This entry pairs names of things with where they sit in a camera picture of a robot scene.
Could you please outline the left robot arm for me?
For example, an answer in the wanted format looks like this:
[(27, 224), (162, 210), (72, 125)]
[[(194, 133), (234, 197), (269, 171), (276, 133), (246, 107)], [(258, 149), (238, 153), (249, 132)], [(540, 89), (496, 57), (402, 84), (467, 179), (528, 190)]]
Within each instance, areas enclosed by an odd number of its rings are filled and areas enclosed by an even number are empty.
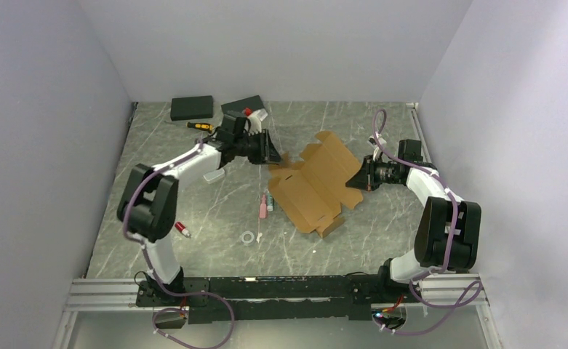
[(251, 164), (281, 164), (282, 158), (262, 126), (265, 109), (224, 115), (212, 134), (199, 138), (184, 154), (154, 166), (133, 167), (117, 208), (124, 237), (140, 245), (156, 296), (175, 305), (184, 295), (183, 269), (172, 246), (177, 197), (206, 174), (222, 169), (237, 157)]

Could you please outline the aluminium frame rail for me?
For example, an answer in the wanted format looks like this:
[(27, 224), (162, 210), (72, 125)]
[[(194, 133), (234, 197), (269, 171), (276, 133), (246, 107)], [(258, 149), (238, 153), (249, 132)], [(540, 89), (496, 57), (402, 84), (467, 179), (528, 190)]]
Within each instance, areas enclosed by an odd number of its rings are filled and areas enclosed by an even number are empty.
[(79, 278), (73, 280), (66, 311), (98, 312), (138, 309), (139, 286), (132, 278)]

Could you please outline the black foam block left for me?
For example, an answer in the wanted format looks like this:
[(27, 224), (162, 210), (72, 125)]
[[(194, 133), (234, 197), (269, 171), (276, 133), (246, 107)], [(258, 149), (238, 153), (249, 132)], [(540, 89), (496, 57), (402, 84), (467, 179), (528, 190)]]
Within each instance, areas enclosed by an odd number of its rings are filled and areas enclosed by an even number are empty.
[(214, 115), (214, 98), (211, 95), (172, 98), (170, 119), (185, 121), (210, 119)]

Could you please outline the black foam block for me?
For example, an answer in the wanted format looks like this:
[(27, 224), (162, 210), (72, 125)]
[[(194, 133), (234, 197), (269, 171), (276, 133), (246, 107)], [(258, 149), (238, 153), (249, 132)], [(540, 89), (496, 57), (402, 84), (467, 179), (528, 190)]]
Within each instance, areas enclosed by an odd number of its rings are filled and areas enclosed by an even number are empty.
[(265, 109), (264, 102), (259, 95), (253, 95), (251, 97), (242, 98), (240, 100), (235, 100), (229, 103), (224, 103), (221, 106), (221, 111), (224, 116), (232, 117), (244, 117), (246, 118), (246, 109), (251, 110), (251, 112)]
[(214, 98), (211, 95), (172, 98), (170, 119), (185, 121), (210, 119), (214, 115)]

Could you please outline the brown cardboard box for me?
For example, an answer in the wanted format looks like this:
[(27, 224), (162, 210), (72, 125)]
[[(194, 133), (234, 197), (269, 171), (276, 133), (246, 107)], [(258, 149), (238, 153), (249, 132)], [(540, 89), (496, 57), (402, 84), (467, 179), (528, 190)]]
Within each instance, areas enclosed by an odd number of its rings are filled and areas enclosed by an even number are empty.
[(325, 238), (345, 222), (343, 207), (354, 209), (364, 200), (359, 189), (346, 186), (361, 162), (334, 132), (320, 131), (316, 139), (299, 161), (284, 153), (281, 164), (268, 166), (268, 191), (298, 231)]

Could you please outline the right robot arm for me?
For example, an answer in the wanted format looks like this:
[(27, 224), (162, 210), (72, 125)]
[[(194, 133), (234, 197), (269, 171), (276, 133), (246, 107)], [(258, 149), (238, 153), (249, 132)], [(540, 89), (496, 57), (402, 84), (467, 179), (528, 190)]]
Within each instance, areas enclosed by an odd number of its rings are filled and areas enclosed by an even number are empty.
[(467, 273), (475, 264), (479, 245), (481, 207), (453, 193), (439, 178), (435, 166), (422, 156), (422, 143), (406, 139), (395, 158), (383, 159), (382, 138), (369, 139), (372, 154), (363, 158), (347, 187), (371, 192), (381, 185), (403, 185), (423, 205), (413, 247), (387, 260), (386, 276), (376, 282), (380, 299), (393, 302), (404, 292), (404, 283), (432, 273)]

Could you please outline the red white marker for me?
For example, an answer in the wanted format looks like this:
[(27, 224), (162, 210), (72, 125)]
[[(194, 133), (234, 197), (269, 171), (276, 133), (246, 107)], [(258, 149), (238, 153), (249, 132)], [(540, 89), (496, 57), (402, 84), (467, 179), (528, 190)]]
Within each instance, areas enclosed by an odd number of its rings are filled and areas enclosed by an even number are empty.
[(191, 238), (191, 233), (189, 231), (189, 229), (182, 224), (181, 222), (175, 222), (174, 227), (176, 229), (176, 231), (178, 233), (180, 233), (182, 236), (186, 237), (186, 238)]

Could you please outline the yellow black screwdriver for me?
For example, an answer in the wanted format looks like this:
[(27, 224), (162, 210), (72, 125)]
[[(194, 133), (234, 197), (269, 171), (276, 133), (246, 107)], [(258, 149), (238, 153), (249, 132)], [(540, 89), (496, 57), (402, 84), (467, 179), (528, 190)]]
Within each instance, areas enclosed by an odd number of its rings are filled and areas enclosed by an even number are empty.
[(215, 127), (210, 123), (187, 122), (186, 126), (189, 129), (196, 129), (196, 130), (200, 130), (200, 131), (203, 131), (203, 132), (208, 132), (210, 134), (213, 133), (214, 130), (215, 130)]

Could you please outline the grey white rectangular device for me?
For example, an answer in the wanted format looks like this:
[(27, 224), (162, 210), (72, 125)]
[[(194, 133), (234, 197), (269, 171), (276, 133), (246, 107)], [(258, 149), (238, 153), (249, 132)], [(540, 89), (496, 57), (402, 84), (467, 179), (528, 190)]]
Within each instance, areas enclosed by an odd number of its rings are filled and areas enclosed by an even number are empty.
[(224, 168), (216, 169), (214, 171), (208, 172), (203, 175), (203, 178), (207, 184), (213, 184), (218, 180), (221, 180), (225, 177), (225, 170)]

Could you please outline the pink marker pen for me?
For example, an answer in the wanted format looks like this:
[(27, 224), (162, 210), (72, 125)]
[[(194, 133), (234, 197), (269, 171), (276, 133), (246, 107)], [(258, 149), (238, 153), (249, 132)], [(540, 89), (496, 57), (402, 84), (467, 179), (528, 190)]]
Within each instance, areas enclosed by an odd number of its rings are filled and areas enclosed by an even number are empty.
[(267, 215), (268, 215), (267, 196), (263, 194), (260, 200), (258, 217), (260, 219), (265, 219)]

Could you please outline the black foam block right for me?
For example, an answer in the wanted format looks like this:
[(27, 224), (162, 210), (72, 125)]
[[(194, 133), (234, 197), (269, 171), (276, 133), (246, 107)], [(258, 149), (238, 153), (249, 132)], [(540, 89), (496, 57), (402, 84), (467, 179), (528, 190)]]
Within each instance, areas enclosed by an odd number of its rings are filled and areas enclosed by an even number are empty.
[(264, 102), (259, 95), (253, 95), (251, 97), (242, 98), (240, 100), (235, 100), (229, 103), (224, 103), (221, 106), (221, 111), (224, 116), (232, 117), (244, 117), (246, 118), (246, 109), (251, 110), (251, 112), (265, 109)]

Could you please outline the clear tape roll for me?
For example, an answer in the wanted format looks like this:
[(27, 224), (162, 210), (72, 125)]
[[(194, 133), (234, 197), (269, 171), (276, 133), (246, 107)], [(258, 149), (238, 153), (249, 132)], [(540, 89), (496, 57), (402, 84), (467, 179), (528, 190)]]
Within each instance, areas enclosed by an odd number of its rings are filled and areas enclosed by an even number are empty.
[(244, 231), (240, 235), (240, 241), (243, 245), (250, 245), (256, 239), (256, 235), (252, 231)]

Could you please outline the green white glue stick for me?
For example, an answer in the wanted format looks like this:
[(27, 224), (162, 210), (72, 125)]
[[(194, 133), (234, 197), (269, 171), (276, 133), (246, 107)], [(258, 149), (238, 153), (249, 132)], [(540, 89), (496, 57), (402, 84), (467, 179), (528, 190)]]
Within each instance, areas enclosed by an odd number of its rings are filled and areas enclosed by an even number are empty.
[(274, 209), (274, 199), (270, 193), (266, 194), (266, 208), (268, 212), (272, 212)]

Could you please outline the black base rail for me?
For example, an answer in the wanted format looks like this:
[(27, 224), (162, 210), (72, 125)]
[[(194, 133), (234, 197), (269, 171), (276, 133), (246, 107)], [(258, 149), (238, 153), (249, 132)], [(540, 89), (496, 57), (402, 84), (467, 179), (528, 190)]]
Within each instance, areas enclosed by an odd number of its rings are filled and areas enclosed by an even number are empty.
[(215, 321), (346, 318), (368, 321), (382, 306), (412, 299), (408, 286), (382, 274), (186, 277), (184, 292), (162, 291), (152, 278), (138, 284), (139, 308), (188, 308), (190, 324)]

